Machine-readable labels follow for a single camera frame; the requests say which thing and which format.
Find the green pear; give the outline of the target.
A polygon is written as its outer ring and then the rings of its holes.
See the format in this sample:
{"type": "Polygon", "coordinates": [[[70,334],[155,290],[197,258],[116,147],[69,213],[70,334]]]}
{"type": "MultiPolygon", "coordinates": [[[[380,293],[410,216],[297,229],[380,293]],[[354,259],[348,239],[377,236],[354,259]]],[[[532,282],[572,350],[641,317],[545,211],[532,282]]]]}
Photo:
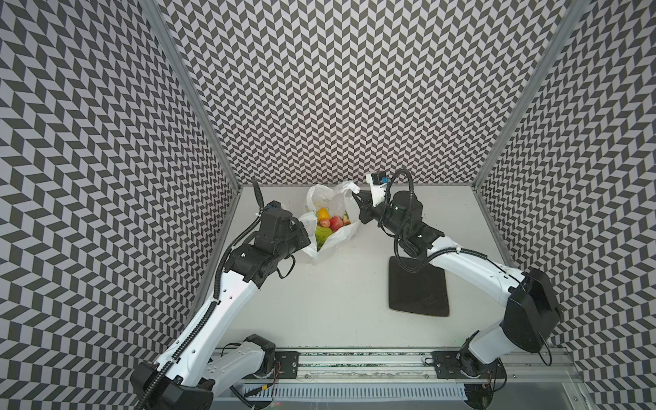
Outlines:
{"type": "Polygon", "coordinates": [[[316,227],[315,230],[315,239],[316,239],[316,244],[317,244],[317,250],[321,250],[322,247],[325,245],[327,239],[331,237],[333,234],[333,231],[331,230],[331,227],[323,227],[322,225],[319,225],[316,227]]]}

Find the white plastic bag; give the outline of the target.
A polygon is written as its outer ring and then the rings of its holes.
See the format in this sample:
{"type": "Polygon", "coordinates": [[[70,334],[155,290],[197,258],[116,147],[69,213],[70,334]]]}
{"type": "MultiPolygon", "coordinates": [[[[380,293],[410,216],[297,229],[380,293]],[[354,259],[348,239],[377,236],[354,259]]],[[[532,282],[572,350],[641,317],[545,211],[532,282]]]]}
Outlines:
{"type": "Polygon", "coordinates": [[[302,250],[309,261],[313,264],[322,263],[336,255],[341,248],[357,233],[360,222],[358,222],[359,209],[355,203],[354,195],[360,192],[360,188],[354,181],[346,181],[338,186],[329,187],[317,184],[309,188],[306,196],[306,212],[299,218],[309,234],[310,244],[302,250]],[[326,208],[331,217],[337,215],[343,217],[347,214],[351,224],[333,232],[322,247],[317,250],[315,230],[318,224],[317,213],[320,208],[326,208]]]}

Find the red apple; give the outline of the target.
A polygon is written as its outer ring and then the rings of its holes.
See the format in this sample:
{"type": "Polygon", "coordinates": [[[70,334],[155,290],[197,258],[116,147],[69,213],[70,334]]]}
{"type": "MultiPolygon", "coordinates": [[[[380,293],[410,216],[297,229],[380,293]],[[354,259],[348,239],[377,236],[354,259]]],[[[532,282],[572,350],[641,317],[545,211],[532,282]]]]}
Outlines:
{"type": "Polygon", "coordinates": [[[331,217],[330,228],[333,232],[337,232],[344,226],[343,219],[337,215],[331,217]]]}

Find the yellow lemon with leaves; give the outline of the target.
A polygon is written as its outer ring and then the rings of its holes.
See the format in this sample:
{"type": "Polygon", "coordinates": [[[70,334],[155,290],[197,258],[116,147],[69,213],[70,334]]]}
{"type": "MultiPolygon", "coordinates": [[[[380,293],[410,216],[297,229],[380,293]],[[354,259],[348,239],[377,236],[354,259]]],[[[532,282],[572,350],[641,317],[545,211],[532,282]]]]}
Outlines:
{"type": "Polygon", "coordinates": [[[320,227],[331,227],[331,215],[326,208],[320,208],[318,213],[318,224],[320,227]]]}

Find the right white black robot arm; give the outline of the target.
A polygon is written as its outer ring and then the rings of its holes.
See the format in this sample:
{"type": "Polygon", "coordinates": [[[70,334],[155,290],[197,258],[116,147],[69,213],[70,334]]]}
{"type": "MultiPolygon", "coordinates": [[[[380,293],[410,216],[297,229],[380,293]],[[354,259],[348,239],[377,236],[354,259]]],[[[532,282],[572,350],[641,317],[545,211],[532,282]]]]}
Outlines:
{"type": "Polygon", "coordinates": [[[457,371],[478,379],[495,371],[501,358],[516,350],[538,354],[562,314],[548,275],[503,266],[474,249],[466,249],[422,219],[423,205],[413,191],[382,188],[355,196],[360,222],[375,221],[393,237],[391,260],[407,276],[441,269],[483,290],[504,309],[504,316],[475,331],[453,355],[457,371]]]}

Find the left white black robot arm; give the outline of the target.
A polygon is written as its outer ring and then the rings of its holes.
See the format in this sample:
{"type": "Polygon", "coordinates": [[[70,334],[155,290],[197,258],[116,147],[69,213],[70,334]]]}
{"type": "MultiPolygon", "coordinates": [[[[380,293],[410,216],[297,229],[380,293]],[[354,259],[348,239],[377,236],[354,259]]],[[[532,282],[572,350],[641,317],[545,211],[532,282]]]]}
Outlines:
{"type": "Polygon", "coordinates": [[[131,375],[138,409],[208,409],[241,379],[267,379],[275,370],[275,345],[251,335],[219,360],[211,358],[237,316],[274,273],[280,261],[309,246],[298,218],[272,201],[230,247],[215,277],[213,293],[174,343],[155,362],[131,375]]]}

